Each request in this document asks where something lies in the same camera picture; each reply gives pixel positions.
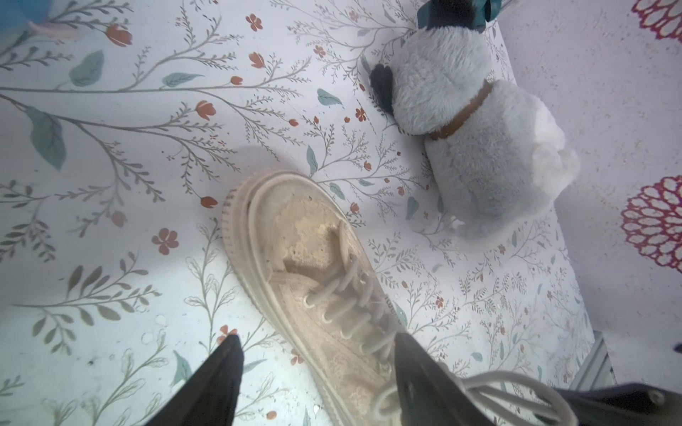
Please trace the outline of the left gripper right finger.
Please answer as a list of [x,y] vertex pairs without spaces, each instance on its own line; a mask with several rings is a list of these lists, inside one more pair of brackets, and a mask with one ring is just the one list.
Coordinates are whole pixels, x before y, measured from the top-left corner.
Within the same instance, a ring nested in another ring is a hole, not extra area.
[[395,336],[401,423],[408,426],[490,425],[449,374],[407,333]]

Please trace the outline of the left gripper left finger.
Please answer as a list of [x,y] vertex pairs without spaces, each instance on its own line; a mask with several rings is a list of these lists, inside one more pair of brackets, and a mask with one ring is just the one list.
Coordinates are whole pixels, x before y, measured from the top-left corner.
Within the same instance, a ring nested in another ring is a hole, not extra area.
[[243,379],[244,354],[238,335],[211,353],[148,426],[231,426]]

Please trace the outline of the grey white plush dog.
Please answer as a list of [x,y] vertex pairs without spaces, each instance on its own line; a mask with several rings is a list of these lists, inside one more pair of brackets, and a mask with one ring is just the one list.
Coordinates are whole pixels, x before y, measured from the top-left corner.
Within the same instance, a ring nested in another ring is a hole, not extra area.
[[548,211],[580,160],[551,111],[492,68],[470,1],[433,1],[426,26],[369,76],[378,106],[424,140],[445,211],[465,241],[503,236]]

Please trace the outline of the floral table mat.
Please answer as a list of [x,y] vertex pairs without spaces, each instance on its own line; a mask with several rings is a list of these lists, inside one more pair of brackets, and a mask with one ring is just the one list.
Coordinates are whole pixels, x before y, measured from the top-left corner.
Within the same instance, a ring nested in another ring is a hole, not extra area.
[[239,425],[328,425],[225,254],[221,207],[293,169],[354,225],[401,323],[461,376],[566,388],[594,342],[557,217],[465,255],[371,68],[417,1],[56,1],[1,35],[1,422],[142,425],[228,335]]

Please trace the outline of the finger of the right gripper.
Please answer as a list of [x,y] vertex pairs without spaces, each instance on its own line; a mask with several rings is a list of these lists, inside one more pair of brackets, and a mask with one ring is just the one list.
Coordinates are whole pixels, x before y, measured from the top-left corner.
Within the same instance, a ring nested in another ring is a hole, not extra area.
[[559,390],[579,425],[681,426],[681,395],[641,383],[585,390]]

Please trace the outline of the black-haired small doll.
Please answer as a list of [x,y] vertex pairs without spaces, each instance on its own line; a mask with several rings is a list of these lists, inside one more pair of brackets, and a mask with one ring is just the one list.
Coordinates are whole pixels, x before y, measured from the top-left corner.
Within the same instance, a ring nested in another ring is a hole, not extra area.
[[52,39],[77,39],[75,28],[50,21],[52,7],[51,0],[1,0],[1,35],[28,32]]

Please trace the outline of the beige sneaker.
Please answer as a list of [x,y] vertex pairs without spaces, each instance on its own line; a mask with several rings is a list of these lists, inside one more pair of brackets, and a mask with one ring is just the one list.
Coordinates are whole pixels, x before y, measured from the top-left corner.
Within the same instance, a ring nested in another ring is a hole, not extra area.
[[398,425],[405,332],[344,213],[308,177],[271,171],[233,189],[221,230],[255,307],[307,362],[336,425]]

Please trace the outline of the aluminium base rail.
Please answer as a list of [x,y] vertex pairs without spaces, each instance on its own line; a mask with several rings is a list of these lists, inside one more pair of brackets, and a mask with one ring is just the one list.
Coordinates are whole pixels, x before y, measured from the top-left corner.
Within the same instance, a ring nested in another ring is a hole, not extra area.
[[594,337],[591,351],[570,383],[569,389],[572,391],[587,392],[617,385],[603,334],[595,331]]

